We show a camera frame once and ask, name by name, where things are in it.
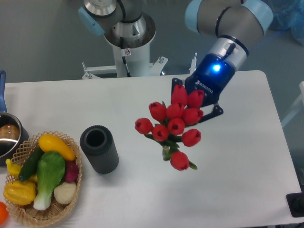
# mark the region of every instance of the yellow squash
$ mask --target yellow squash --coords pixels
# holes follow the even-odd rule
[[[43,152],[57,151],[64,160],[69,162],[75,160],[73,150],[56,135],[44,134],[39,138],[38,144]]]
[[[17,205],[28,205],[36,197],[36,185],[30,181],[11,181],[4,186],[3,196]]]
[[[6,163],[7,167],[8,167],[9,174],[17,179],[18,175],[20,173],[20,170],[21,170],[21,166],[19,166],[17,164],[13,164],[12,161],[11,161],[11,159],[9,159],[9,158],[7,160],[5,160],[5,163]],[[38,181],[37,175],[36,174],[32,175],[28,179],[28,181],[37,183],[37,181]]]

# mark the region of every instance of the red tulip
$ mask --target red tulip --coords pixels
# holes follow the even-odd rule
[[[173,103],[167,108],[167,117],[169,119],[181,118],[184,113],[185,106],[182,103]]]
[[[168,138],[169,131],[164,125],[158,124],[152,129],[152,135],[156,141],[163,142]]]
[[[171,156],[170,163],[173,166],[173,168],[180,171],[189,168],[189,159],[187,155],[180,151],[175,152]]]
[[[205,93],[202,90],[194,90],[188,96],[188,108],[200,108],[203,104]]]
[[[168,129],[174,135],[178,135],[184,132],[186,127],[185,122],[180,118],[175,118],[169,121]]]
[[[182,119],[186,125],[196,124],[204,115],[204,112],[198,108],[187,108],[185,109]]]
[[[154,102],[149,105],[149,110],[151,113],[151,116],[154,120],[157,120],[159,122],[164,121],[166,119],[166,107],[163,106],[159,102]]]
[[[200,131],[197,129],[191,129],[185,132],[182,137],[181,141],[184,143],[185,146],[194,146],[197,144],[201,139]]]
[[[171,104],[182,103],[184,106],[187,105],[188,95],[183,85],[175,85],[173,93],[171,95]]]
[[[140,134],[147,134],[152,130],[152,128],[153,128],[153,125],[148,118],[141,118],[135,122],[135,129]]]

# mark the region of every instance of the cooking pot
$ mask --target cooking pot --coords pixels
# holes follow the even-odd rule
[[[20,120],[7,113],[4,101],[5,78],[5,71],[0,71],[0,166],[5,166],[5,160],[12,158],[20,144],[29,138]]]

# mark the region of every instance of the wicker basket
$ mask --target wicker basket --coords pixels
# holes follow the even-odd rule
[[[77,144],[72,138],[66,134],[60,132],[43,132],[42,134],[34,135],[25,141],[14,153],[14,157],[11,159],[14,164],[23,165],[23,163],[28,159],[28,157],[33,153],[34,149],[38,146],[38,139],[43,134],[53,134],[59,136],[76,155],[76,164],[79,167],[79,175],[76,180],[76,194],[72,201],[67,205],[59,204],[54,197],[52,197],[51,205],[48,209],[44,211],[39,211],[33,208],[33,203],[26,206],[16,205],[8,200],[6,200],[7,210],[9,215],[12,216],[17,222],[24,226],[29,227],[45,227],[51,225],[63,217],[65,217],[71,209],[74,207],[76,200],[79,195],[81,177],[82,177],[82,164],[80,150]],[[14,181],[15,178],[11,175],[6,176],[6,183]]]

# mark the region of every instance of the blue gripper light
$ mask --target blue gripper light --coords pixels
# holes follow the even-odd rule
[[[216,64],[212,67],[213,71],[214,72],[218,72],[220,70],[220,65],[219,64]]]

